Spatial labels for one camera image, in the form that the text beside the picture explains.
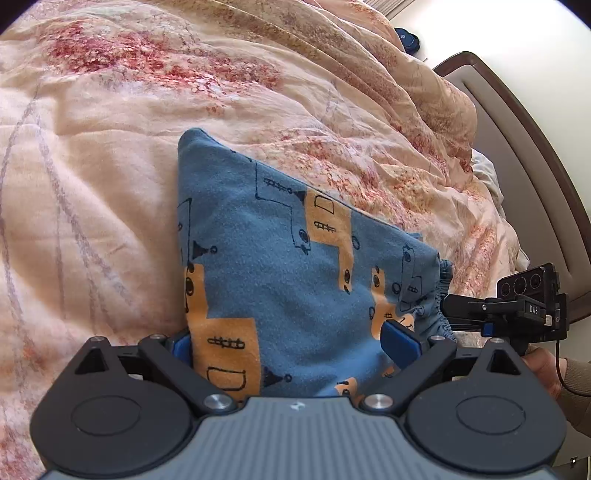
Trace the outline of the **right hand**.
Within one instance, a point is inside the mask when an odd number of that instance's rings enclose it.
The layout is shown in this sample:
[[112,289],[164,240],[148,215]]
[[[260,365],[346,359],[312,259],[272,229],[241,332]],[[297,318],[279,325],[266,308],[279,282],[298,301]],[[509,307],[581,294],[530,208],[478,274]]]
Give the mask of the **right hand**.
[[562,391],[559,374],[564,376],[567,360],[557,359],[545,348],[530,346],[527,354],[522,357],[524,363],[536,375],[545,390],[553,399],[557,399]]

